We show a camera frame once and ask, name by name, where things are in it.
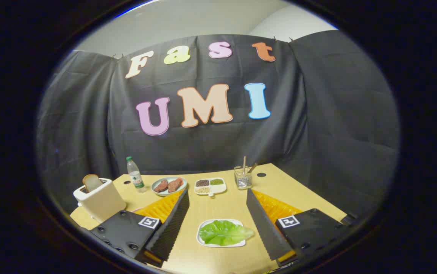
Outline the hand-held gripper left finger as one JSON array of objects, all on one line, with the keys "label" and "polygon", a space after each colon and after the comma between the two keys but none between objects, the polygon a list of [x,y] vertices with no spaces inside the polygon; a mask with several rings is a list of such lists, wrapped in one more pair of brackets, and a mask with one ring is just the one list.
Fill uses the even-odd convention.
[{"label": "hand-held gripper left finger", "polygon": [[156,267],[167,261],[190,206],[183,189],[132,213],[120,210],[88,235],[133,260]]}]

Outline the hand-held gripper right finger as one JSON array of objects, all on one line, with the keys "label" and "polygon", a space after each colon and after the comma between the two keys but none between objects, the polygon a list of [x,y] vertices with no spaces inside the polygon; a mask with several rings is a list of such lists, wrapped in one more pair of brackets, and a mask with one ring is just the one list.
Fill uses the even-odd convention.
[{"label": "hand-held gripper right finger", "polygon": [[319,209],[302,212],[253,189],[246,205],[270,259],[280,266],[320,253],[349,229]]}]

